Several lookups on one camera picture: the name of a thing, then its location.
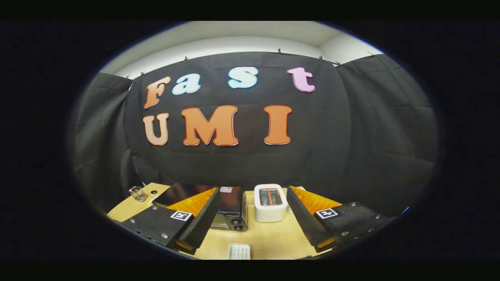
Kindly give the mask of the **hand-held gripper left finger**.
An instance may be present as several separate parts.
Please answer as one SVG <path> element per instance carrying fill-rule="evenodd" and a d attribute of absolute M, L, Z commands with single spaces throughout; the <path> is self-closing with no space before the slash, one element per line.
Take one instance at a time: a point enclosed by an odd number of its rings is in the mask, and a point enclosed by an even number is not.
<path fill-rule="evenodd" d="M 221 201 L 219 187 L 170 187 L 152 201 L 152 206 L 122 224 L 162 247 L 195 254 Z"/>

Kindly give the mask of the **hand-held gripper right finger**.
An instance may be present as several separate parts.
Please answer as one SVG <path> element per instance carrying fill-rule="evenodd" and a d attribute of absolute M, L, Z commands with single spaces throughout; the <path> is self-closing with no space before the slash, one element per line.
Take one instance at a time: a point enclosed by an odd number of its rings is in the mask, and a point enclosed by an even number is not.
<path fill-rule="evenodd" d="M 287 188 L 287 200 L 316 252 L 342 249 L 386 227 L 391 217 L 359 202 L 339 203 L 299 187 Z"/>

